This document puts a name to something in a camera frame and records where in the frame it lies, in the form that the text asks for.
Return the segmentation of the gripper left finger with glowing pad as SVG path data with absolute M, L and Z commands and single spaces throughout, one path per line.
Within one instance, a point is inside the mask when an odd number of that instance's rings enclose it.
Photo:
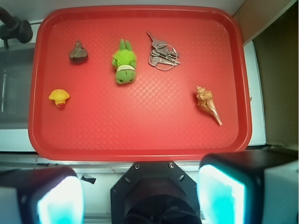
M 71 168 L 0 173 L 2 224 L 82 224 L 84 213 L 83 184 Z

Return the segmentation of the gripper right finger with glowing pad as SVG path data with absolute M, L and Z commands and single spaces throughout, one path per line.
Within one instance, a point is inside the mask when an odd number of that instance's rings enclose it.
M 296 224 L 299 157 L 292 150 L 207 154 L 197 195 L 209 224 Z

